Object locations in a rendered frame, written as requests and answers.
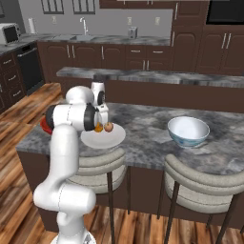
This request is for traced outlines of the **steel sink basin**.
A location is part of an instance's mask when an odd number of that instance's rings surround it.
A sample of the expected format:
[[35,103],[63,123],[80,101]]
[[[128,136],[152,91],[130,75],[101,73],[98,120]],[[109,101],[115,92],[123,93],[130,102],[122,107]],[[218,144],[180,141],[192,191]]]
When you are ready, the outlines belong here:
[[75,41],[91,41],[94,38],[94,36],[91,35],[75,35],[71,38],[71,40]]

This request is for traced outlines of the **beige cushioned bar stool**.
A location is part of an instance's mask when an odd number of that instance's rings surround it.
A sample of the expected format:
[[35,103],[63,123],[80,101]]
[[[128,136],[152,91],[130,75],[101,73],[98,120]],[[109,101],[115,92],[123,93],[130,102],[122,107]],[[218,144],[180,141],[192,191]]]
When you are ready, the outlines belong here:
[[168,244],[169,241],[176,205],[194,212],[209,214],[206,228],[209,228],[214,214],[225,213],[215,241],[215,244],[221,244],[237,200],[244,192],[244,170],[229,175],[202,173],[184,165],[173,154],[165,157],[164,165],[165,190],[171,200],[164,244]]
[[126,175],[125,157],[126,153],[121,148],[99,156],[79,157],[78,172],[68,179],[71,183],[92,189],[96,194],[109,195],[112,244],[115,244],[113,191],[121,185]]

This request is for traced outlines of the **white microwave oven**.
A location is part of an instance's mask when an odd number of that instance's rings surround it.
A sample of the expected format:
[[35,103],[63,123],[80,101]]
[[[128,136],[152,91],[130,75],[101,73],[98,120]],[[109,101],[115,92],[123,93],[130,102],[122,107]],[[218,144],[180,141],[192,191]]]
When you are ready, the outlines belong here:
[[0,44],[8,45],[16,43],[20,39],[20,29],[16,23],[1,23],[0,24]]

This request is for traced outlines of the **dark brown island counter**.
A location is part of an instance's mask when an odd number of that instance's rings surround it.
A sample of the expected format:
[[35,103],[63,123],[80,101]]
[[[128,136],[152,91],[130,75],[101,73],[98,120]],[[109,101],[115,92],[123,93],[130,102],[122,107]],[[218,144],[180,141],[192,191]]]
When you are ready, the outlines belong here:
[[[166,214],[170,201],[161,188],[164,158],[172,153],[203,173],[232,174],[244,169],[244,76],[156,71],[104,70],[109,118],[126,137],[120,147],[129,177],[99,205],[148,214]],[[206,141],[178,147],[168,133],[174,117],[186,115],[210,127]]]

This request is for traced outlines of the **black dishwasher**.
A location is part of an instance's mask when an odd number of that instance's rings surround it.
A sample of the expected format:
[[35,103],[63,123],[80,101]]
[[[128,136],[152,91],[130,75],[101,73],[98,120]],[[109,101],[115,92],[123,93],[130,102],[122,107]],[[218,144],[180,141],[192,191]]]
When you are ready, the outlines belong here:
[[43,73],[35,43],[28,44],[16,52],[27,95],[44,85]]

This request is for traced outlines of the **silver toaster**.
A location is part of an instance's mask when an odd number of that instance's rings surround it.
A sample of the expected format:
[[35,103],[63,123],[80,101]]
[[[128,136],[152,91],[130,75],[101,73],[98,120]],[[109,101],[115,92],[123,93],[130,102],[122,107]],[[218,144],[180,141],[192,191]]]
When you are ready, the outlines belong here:
[[131,39],[135,39],[137,37],[137,31],[138,31],[138,27],[129,27],[128,36]]

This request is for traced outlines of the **black wall oven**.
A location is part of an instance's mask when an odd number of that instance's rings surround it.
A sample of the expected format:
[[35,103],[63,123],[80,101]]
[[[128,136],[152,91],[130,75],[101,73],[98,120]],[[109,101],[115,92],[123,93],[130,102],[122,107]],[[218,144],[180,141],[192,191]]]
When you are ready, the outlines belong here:
[[210,0],[207,25],[244,25],[244,0]]

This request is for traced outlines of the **red bowl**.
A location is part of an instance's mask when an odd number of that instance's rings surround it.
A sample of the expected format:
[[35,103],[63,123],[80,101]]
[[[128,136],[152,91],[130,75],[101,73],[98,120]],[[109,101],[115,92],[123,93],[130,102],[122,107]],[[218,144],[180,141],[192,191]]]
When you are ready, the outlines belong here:
[[52,134],[52,129],[48,126],[46,121],[46,116],[44,116],[40,121],[40,127],[42,130],[48,134]]

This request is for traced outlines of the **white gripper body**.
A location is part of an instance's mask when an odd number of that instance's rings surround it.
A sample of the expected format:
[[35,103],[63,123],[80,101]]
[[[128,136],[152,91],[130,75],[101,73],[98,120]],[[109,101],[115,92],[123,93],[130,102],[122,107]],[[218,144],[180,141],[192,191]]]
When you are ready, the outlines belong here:
[[100,105],[96,107],[99,110],[100,122],[106,124],[109,121],[109,108],[107,105]]

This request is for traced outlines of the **white round plate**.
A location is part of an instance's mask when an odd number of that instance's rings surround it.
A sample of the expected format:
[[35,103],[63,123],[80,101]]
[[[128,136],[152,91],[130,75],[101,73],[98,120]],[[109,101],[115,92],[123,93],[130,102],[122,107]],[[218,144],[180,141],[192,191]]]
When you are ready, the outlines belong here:
[[118,146],[126,137],[125,130],[117,125],[113,125],[111,132],[81,132],[81,141],[93,149],[109,149]]

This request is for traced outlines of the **dark brown drawer stack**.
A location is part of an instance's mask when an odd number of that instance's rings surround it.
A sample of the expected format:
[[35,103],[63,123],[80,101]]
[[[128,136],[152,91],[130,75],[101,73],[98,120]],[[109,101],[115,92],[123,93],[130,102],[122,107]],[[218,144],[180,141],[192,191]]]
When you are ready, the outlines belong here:
[[14,52],[0,56],[0,114],[26,95],[23,77]]

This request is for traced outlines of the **dark brown wall cupboard run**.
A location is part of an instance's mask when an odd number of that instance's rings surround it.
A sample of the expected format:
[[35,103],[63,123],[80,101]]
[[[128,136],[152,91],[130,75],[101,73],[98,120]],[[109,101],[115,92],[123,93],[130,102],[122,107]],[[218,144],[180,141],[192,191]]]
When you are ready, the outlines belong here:
[[128,10],[157,10],[173,9],[174,1],[157,0],[99,0],[101,9],[128,9]]

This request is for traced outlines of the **white paper towel roll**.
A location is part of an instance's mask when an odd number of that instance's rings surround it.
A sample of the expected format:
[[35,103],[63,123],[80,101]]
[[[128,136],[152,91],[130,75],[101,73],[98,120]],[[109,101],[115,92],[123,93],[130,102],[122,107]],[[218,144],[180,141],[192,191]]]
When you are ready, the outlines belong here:
[[29,26],[30,26],[30,34],[36,34],[36,29],[35,29],[33,18],[29,18],[28,21],[29,21]]

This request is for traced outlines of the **dark framed window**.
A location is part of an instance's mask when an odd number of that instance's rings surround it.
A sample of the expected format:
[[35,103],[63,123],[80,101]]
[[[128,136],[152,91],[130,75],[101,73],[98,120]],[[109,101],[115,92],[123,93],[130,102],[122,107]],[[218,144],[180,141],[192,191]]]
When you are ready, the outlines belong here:
[[41,0],[44,14],[63,14],[63,0]]
[[72,0],[74,14],[95,14],[94,0]]

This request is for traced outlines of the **silver sink tap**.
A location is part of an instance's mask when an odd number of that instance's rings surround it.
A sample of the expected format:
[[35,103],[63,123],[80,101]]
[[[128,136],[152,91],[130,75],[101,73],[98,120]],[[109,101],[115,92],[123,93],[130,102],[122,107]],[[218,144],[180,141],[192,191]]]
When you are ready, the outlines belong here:
[[87,23],[86,23],[85,17],[81,17],[80,18],[80,23],[83,24],[83,27],[84,27],[84,35],[87,35],[87,33],[88,33],[88,27],[87,27]]

